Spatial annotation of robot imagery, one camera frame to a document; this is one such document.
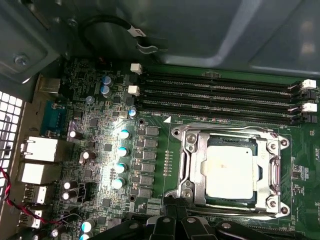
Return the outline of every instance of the blue capacitor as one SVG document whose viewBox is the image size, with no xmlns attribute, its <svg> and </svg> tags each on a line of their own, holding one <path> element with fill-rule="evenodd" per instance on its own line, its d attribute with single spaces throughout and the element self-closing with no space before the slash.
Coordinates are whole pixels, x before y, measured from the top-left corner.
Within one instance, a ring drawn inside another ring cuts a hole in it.
<svg viewBox="0 0 320 240">
<path fill-rule="evenodd" d="M 104 85 L 107 85 L 108 87 L 111 87 L 114 84 L 114 82 L 112 81 L 111 77 L 109 77 L 109 76 L 103 76 L 102 77 L 102 83 Z"/>
<path fill-rule="evenodd" d="M 108 98 L 111 96 L 112 92 L 110 90 L 110 88 L 107 86 L 107 85 L 104 85 L 100 88 L 100 92 L 102 93 L 102 95 L 105 97 L 105 98 Z"/>
</svg>

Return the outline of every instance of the integrated circuit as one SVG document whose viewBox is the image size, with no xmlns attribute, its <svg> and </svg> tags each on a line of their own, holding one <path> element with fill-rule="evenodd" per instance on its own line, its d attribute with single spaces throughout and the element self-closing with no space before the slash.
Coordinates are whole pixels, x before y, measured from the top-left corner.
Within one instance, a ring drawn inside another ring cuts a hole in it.
<svg viewBox="0 0 320 240">
<path fill-rule="evenodd" d="M 105 216 L 98 216 L 96 223 L 98 225 L 106 225 L 107 218 Z"/>
<path fill-rule="evenodd" d="M 106 152 L 111 152 L 112 151 L 112 144 L 109 144 L 109 143 L 104 144 L 103 150 Z"/>
<path fill-rule="evenodd" d="M 144 135 L 146 135 L 146 130 L 144 130 L 144 129 L 138 129 L 137 134 L 144 136 Z"/>
<path fill-rule="evenodd" d="M 158 146 L 158 141 L 153 139 L 145 139 L 144 140 L 144 147 L 145 148 L 152 148 L 155 149 Z"/>
<path fill-rule="evenodd" d="M 90 127 L 97 127 L 98 126 L 98 119 L 96 119 L 96 118 L 90 119 L 89 125 L 90 125 Z"/>
<path fill-rule="evenodd" d="M 156 160 L 157 153 L 155 151 L 144 151 L 143 159 L 144 160 Z"/>
<path fill-rule="evenodd" d="M 150 175 L 142 175 L 140 178 L 140 184 L 146 186 L 152 186 L 154 184 L 154 177 Z"/>
<path fill-rule="evenodd" d="M 110 207 L 111 199 L 110 198 L 104 198 L 102 200 L 102 207 L 108 208 Z"/>
<path fill-rule="evenodd" d="M 145 172 L 145 173 L 154 173 L 155 168 L 156 168 L 155 165 L 151 163 L 142 164 L 142 172 Z"/>
<path fill-rule="evenodd" d="M 146 128 L 145 134 L 150 137 L 157 137 L 159 136 L 159 128 L 156 126 L 148 126 Z"/>
<path fill-rule="evenodd" d="M 139 188 L 139 197 L 140 198 L 151 198 L 152 188 L 140 187 Z"/>
</svg>

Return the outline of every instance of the screw hole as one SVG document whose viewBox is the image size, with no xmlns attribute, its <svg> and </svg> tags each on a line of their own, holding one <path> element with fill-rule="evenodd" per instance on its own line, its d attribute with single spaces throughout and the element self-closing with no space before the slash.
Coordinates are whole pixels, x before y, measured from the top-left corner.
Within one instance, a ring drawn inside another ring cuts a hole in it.
<svg viewBox="0 0 320 240">
<path fill-rule="evenodd" d="M 287 214 L 288 213 L 288 208 L 286 208 L 285 206 L 281 208 L 281 213 L 282 214 Z"/>
</svg>

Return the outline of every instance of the capacitor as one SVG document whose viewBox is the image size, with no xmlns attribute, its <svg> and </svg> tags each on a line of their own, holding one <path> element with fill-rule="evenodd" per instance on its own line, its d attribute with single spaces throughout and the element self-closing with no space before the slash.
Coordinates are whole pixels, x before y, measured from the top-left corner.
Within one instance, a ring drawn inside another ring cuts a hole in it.
<svg viewBox="0 0 320 240">
<path fill-rule="evenodd" d="M 129 150 L 128 148 L 121 146 L 118 148 L 118 155 L 119 157 L 126 157 L 129 155 Z"/>
<path fill-rule="evenodd" d="M 107 85 L 104 85 L 100 88 L 100 92 L 102 93 L 102 95 L 105 97 L 105 98 L 108 98 L 111 96 L 112 92 L 110 90 L 110 88 L 107 86 Z"/>
<path fill-rule="evenodd" d="M 68 189 L 76 189 L 78 187 L 78 182 L 77 181 L 67 181 L 63 185 L 65 190 Z"/>
<path fill-rule="evenodd" d="M 75 198 L 77 196 L 77 191 L 72 189 L 70 191 L 67 191 L 65 193 L 62 194 L 62 198 L 64 200 L 69 200 L 69 199 L 72 199 L 72 198 Z"/>
<path fill-rule="evenodd" d="M 93 104 L 94 101 L 95 101 L 95 99 L 94 99 L 93 96 L 87 96 L 87 97 L 85 98 L 85 102 L 86 102 L 87 104 Z"/>
<path fill-rule="evenodd" d="M 109 76 L 103 76 L 102 77 L 102 83 L 108 87 L 112 87 L 114 82 L 112 81 L 111 77 Z"/>
<path fill-rule="evenodd" d="M 114 189 L 120 189 L 126 184 L 126 181 L 122 177 L 118 177 L 117 179 L 113 180 L 112 186 Z"/>
<path fill-rule="evenodd" d="M 51 232 L 52 238 L 57 238 L 61 234 L 65 233 L 68 230 L 65 224 L 58 226 L 57 228 L 53 229 Z"/>
<path fill-rule="evenodd" d="M 130 119 L 135 119 L 138 116 L 137 110 L 134 108 L 130 109 L 128 115 Z"/>
<path fill-rule="evenodd" d="M 117 174 L 122 174 L 122 173 L 124 173 L 126 170 L 127 170 L 127 165 L 125 165 L 124 163 L 117 163 L 117 164 L 114 166 L 114 171 L 115 171 Z"/>
<path fill-rule="evenodd" d="M 131 134 L 128 130 L 122 129 L 119 133 L 119 137 L 124 140 L 128 140 L 131 137 Z"/>
<path fill-rule="evenodd" d="M 95 225 L 96 225 L 95 221 L 92 218 L 88 218 L 82 223 L 81 230 L 84 233 L 88 233 L 95 227 Z"/>
<path fill-rule="evenodd" d="M 79 240 L 87 240 L 89 238 L 92 238 L 93 236 L 94 236 L 94 234 L 91 231 L 89 231 L 89 232 L 87 232 L 85 234 L 82 234 L 80 236 Z"/>
<path fill-rule="evenodd" d="M 84 138 L 84 135 L 78 131 L 71 131 L 69 133 L 70 138 L 81 140 Z"/>
<path fill-rule="evenodd" d="M 85 151 L 82 156 L 85 160 L 95 159 L 97 157 L 94 151 L 89 151 L 89 150 Z"/>
</svg>

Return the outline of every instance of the microchip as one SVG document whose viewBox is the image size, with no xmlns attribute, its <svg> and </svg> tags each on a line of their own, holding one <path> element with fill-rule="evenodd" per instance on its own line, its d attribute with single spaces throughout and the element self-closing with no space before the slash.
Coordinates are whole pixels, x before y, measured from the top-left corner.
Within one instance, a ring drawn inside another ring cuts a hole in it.
<svg viewBox="0 0 320 240">
<path fill-rule="evenodd" d="M 139 182 L 140 182 L 140 177 L 138 177 L 138 176 L 133 176 L 131 181 L 132 181 L 133 183 L 139 183 Z"/>
<path fill-rule="evenodd" d="M 157 153 L 155 151 L 144 151 L 143 159 L 144 160 L 156 160 Z"/>
<path fill-rule="evenodd" d="M 113 97 L 113 103 L 115 103 L 115 104 L 121 103 L 121 97 L 119 97 L 119 96 L 114 96 L 114 97 Z"/>
<path fill-rule="evenodd" d="M 96 223 L 98 225 L 106 225 L 107 218 L 105 216 L 98 216 Z"/>
<path fill-rule="evenodd" d="M 92 176 L 92 171 L 91 170 L 85 170 L 84 171 L 84 177 L 85 178 L 91 178 Z"/>
<path fill-rule="evenodd" d="M 112 151 L 112 145 L 109 144 L 109 143 L 106 143 L 106 144 L 104 145 L 104 150 L 105 150 L 106 152 L 111 152 L 111 151 Z"/>
<path fill-rule="evenodd" d="M 73 113 L 73 118 L 76 119 L 76 120 L 81 120 L 82 119 L 82 115 L 83 115 L 82 111 L 75 111 Z"/>
<path fill-rule="evenodd" d="M 301 178 L 301 173 L 299 171 L 293 171 L 292 177 L 299 179 L 299 178 Z"/>
<path fill-rule="evenodd" d="M 154 184 L 154 177 L 149 175 L 142 175 L 140 179 L 140 184 L 152 186 Z"/>
<path fill-rule="evenodd" d="M 146 132 L 145 134 L 147 136 L 151 136 L 151 137 L 157 137 L 159 135 L 159 128 L 155 127 L 155 126 L 148 126 L 146 128 Z"/>
<path fill-rule="evenodd" d="M 76 77 L 78 79 L 84 79 L 86 77 L 86 72 L 84 71 L 79 71 L 77 74 L 76 74 Z"/>
<path fill-rule="evenodd" d="M 155 165 L 151 163 L 143 163 L 142 164 L 142 172 L 146 173 L 154 173 L 155 172 Z"/>
<path fill-rule="evenodd" d="M 104 198 L 102 200 L 102 207 L 109 208 L 110 207 L 110 203 L 111 203 L 111 199 L 110 198 Z"/>
<path fill-rule="evenodd" d="M 152 148 L 155 149 L 158 146 L 158 141 L 157 140 L 152 140 L 152 139 L 145 139 L 144 140 L 144 147 L 145 148 Z"/>
<path fill-rule="evenodd" d="M 132 106 L 135 104 L 135 98 L 134 97 L 127 97 L 125 100 L 125 104 L 127 106 Z"/>
<path fill-rule="evenodd" d="M 136 152 L 136 153 L 134 154 L 134 157 L 137 158 L 137 159 L 142 159 L 143 154 L 140 153 L 140 152 Z"/>
<path fill-rule="evenodd" d="M 133 164 L 132 168 L 133 168 L 133 170 L 140 171 L 141 170 L 141 165 Z"/>
<path fill-rule="evenodd" d="M 138 190 L 138 189 L 133 189 L 133 188 L 131 188 L 130 194 L 131 194 L 131 195 L 138 195 L 138 194 L 139 194 L 139 190 Z"/>
<path fill-rule="evenodd" d="M 139 189 L 139 197 L 140 198 L 151 198 L 152 196 L 152 188 L 140 187 Z"/>
<path fill-rule="evenodd" d="M 98 126 L 98 119 L 92 118 L 90 119 L 90 127 L 97 127 Z"/>
<path fill-rule="evenodd" d="M 145 145 L 145 143 L 143 141 L 136 141 L 135 144 L 137 147 L 143 147 Z"/>
<path fill-rule="evenodd" d="M 146 130 L 144 130 L 144 129 L 138 129 L 137 133 L 138 133 L 138 135 L 144 136 L 144 135 L 146 135 Z"/>
<path fill-rule="evenodd" d="M 121 112 L 119 112 L 119 118 L 121 118 L 121 119 L 127 119 L 127 118 L 128 118 L 128 112 L 127 112 L 127 111 L 121 111 Z"/>
</svg>

